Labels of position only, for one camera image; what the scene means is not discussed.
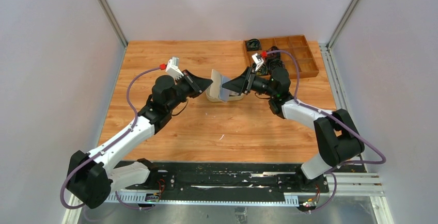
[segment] purple cable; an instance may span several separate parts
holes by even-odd
[[[284,50],[273,50],[273,51],[269,51],[266,52],[267,55],[269,54],[273,54],[273,53],[285,53],[287,55],[289,55],[289,57],[292,59],[293,63],[295,64],[295,69],[296,69],[296,86],[295,86],[295,93],[293,95],[293,99],[295,100],[295,102],[298,105],[302,105],[308,109],[314,110],[316,112],[319,112],[320,109],[313,107],[311,105],[305,104],[301,101],[298,101],[297,99],[297,94],[298,94],[298,86],[300,84],[300,71],[298,69],[298,63],[296,62],[295,58],[292,56],[291,53],[284,51]],[[341,122],[339,119],[337,119],[336,117],[332,116],[331,114],[321,110],[321,113],[325,116],[327,116],[328,118],[332,119],[333,121],[335,121],[337,124],[341,125],[345,130],[347,130],[349,133],[351,133],[354,137],[356,137],[358,140],[360,140],[361,142],[363,142],[364,144],[366,144],[369,148],[371,148],[376,154],[378,154],[380,156],[380,158],[382,160],[380,161],[360,161],[360,164],[374,164],[374,165],[381,165],[383,163],[386,162],[386,157],[385,155],[383,155],[382,152],[379,151],[379,149],[377,149],[375,146],[373,146],[369,141],[365,140],[362,136],[360,136],[358,133],[354,132],[351,128],[349,128],[348,126],[346,126],[343,122]],[[341,164],[339,164],[339,166],[343,166],[346,164],[357,164],[358,162],[354,162],[354,161],[344,161]],[[331,172],[333,170],[335,170],[336,167],[328,170],[326,173]]]
[[[160,67],[156,67],[156,68],[152,68],[149,70],[144,71],[143,73],[137,75],[134,79],[132,79],[132,81],[129,83],[128,89],[126,90],[126,101],[128,102],[129,106],[131,107],[131,109],[134,111],[134,121],[132,122],[131,125],[131,129],[133,129],[137,123],[137,110],[135,109],[134,105],[131,103],[131,100],[129,99],[129,92],[131,90],[132,85],[134,84],[134,82],[140,78],[141,76],[152,72],[152,71],[156,71],[159,70]],[[114,146],[116,143],[118,143],[120,140],[122,140],[128,133],[130,133],[131,129],[126,130],[123,134],[121,134],[117,139],[115,139],[113,142],[111,142],[108,146],[106,146],[105,148],[102,149],[103,152],[106,152],[108,149],[110,149],[112,146]],[[66,208],[66,209],[70,209],[70,210],[75,210],[75,209],[79,209],[80,207],[83,207],[85,204],[81,203],[77,206],[70,206],[66,200],[64,199],[64,191],[66,190],[67,184],[70,181],[70,179],[73,177],[73,175],[75,175],[79,170],[81,170],[85,165],[87,165],[88,163],[90,163],[91,161],[95,160],[97,157],[99,157],[101,155],[101,153],[96,153],[95,155],[93,155],[91,158],[87,159],[85,162],[83,162],[82,164],[80,164],[78,167],[74,168],[71,173],[68,174],[67,178],[64,180],[64,183],[61,186],[61,192],[59,194],[59,198],[61,200],[61,204]]]
[[[305,104],[303,102],[297,102],[299,105],[302,105],[308,109],[314,110],[316,112],[320,112],[321,114],[325,115],[326,117],[332,119],[333,121],[335,121],[337,124],[339,124],[341,127],[343,127],[345,130],[347,130],[350,134],[352,134],[354,137],[356,137],[358,140],[360,140],[361,142],[363,142],[364,144],[366,144],[369,148],[371,148],[376,154],[378,154],[381,158],[380,161],[360,161],[360,162],[356,162],[356,161],[344,161],[341,164],[339,164],[339,166],[343,166],[345,164],[373,164],[373,165],[381,165],[383,163],[386,162],[386,157],[385,155],[379,151],[379,149],[377,149],[373,144],[371,144],[369,141],[367,141],[366,139],[364,139],[362,136],[360,136],[358,133],[354,132],[351,128],[349,128],[347,125],[345,125],[343,122],[341,122],[339,119],[337,119],[336,117],[334,117],[333,115],[331,115],[330,113],[327,113],[323,110],[320,110],[316,107],[313,107],[311,105]],[[335,170],[337,167],[333,167],[332,169],[328,170],[327,172],[332,172],[333,170]]]
[[[295,101],[297,101],[296,99],[296,95],[298,94],[298,86],[300,85],[300,70],[298,68],[298,63],[296,63],[295,57],[293,57],[293,55],[285,50],[273,50],[273,51],[269,51],[266,52],[267,55],[270,54],[274,54],[274,53],[285,53],[287,54],[293,61],[293,63],[295,64],[295,70],[296,70],[296,85],[295,85],[295,93],[293,94],[293,99],[295,99]]]
[[[117,191],[115,193],[116,193],[117,201],[119,201],[120,204],[122,204],[123,206],[125,206],[125,207],[127,207],[129,209],[140,210],[141,211],[141,210],[150,210],[151,208],[153,208],[153,206],[152,207],[133,207],[133,206],[129,206],[126,203],[122,202],[122,199],[120,199],[119,193]]]
[[[100,218],[100,219],[91,219],[90,217],[88,217],[88,215],[87,215],[87,210],[89,210],[90,208],[88,208],[88,207],[85,207],[84,208],[84,211],[82,211],[82,216],[84,216],[84,219],[87,221],[87,222],[98,222],[98,221],[102,221],[102,220],[104,220],[104,219],[106,219],[108,216],[110,216],[110,215],[112,215],[113,213],[114,213],[114,211],[117,209],[117,206],[113,209],[113,210],[111,210],[108,214],[106,214],[106,215],[104,215],[102,218]]]
[[[333,187],[333,193],[332,193],[332,195],[328,198],[328,200],[327,200],[323,205],[321,205],[320,207],[318,207],[318,208],[316,208],[316,209],[314,209],[314,210],[312,210],[312,211],[309,211],[309,214],[321,210],[322,208],[324,208],[325,206],[327,206],[327,204],[329,204],[329,203],[333,200],[333,198],[335,197],[336,189],[337,189],[337,187],[338,187],[338,182],[337,182],[337,180],[336,180],[336,176],[335,176],[333,173],[331,173],[331,172],[327,172],[326,174],[330,174],[330,175],[332,175],[332,177],[333,177],[334,184],[335,184],[335,186]]]
[[[305,104],[305,103],[303,103],[303,102],[301,102],[301,101],[299,101],[299,100],[297,99],[298,86],[299,86],[299,84],[300,84],[300,71],[299,71],[299,68],[298,68],[298,64],[296,63],[296,60],[295,60],[295,58],[292,56],[292,54],[289,53],[289,52],[287,52],[287,51],[284,51],[284,50],[273,50],[273,51],[269,51],[269,52],[267,52],[266,54],[269,55],[269,54],[278,53],[278,52],[285,53],[285,54],[289,55],[289,57],[292,59],[293,63],[295,64],[296,76],[297,76],[297,78],[296,78],[296,86],[295,86],[295,93],[293,94],[293,99],[295,100],[295,102],[296,102],[298,105],[302,105],[302,106],[304,106],[304,107],[306,107],[306,108],[308,108],[308,109],[311,109],[311,110],[314,110],[314,111],[316,111],[316,112],[322,113],[322,114],[325,115],[326,117],[332,119],[332,120],[335,121],[337,124],[339,124],[341,127],[343,127],[345,130],[347,130],[350,134],[352,134],[354,137],[356,137],[358,140],[360,140],[361,142],[363,142],[364,144],[366,144],[369,148],[371,148],[371,149],[372,149],[376,154],[378,154],[378,155],[380,156],[380,158],[381,158],[380,161],[360,161],[360,162],[357,162],[357,161],[344,161],[344,162],[340,163],[338,166],[343,166],[343,165],[346,165],[346,164],[373,164],[373,165],[381,165],[381,164],[384,164],[384,163],[386,162],[386,157],[385,157],[385,155],[384,155],[381,151],[379,151],[379,149],[377,149],[375,146],[373,146],[373,144],[371,144],[369,141],[367,141],[366,139],[364,139],[362,136],[360,136],[358,133],[356,133],[356,132],[353,131],[351,128],[349,128],[348,126],[346,126],[343,122],[341,122],[339,119],[337,119],[336,117],[334,117],[334,116],[331,115],[330,113],[327,113],[327,112],[325,112],[325,111],[323,111],[323,110],[321,110],[321,109],[318,109],[318,108],[316,108],[316,107],[313,107],[313,106],[311,106],[311,105]],[[333,177],[333,179],[334,179],[334,184],[335,184],[335,186],[334,186],[334,188],[333,188],[333,193],[332,193],[332,195],[330,196],[330,198],[329,198],[329,199],[328,199],[323,205],[321,205],[321,206],[320,206],[319,208],[317,208],[317,209],[314,209],[312,212],[318,211],[318,210],[324,208],[325,206],[327,206],[327,204],[328,204],[328,203],[333,199],[333,197],[335,196],[336,188],[337,188],[337,181],[336,181],[336,176],[332,173],[332,171],[334,171],[336,168],[337,168],[337,167],[333,167],[333,168],[331,168],[331,169],[329,169],[329,170],[327,170],[327,171],[325,172],[325,174],[330,174],[330,175],[332,175],[332,177]]]

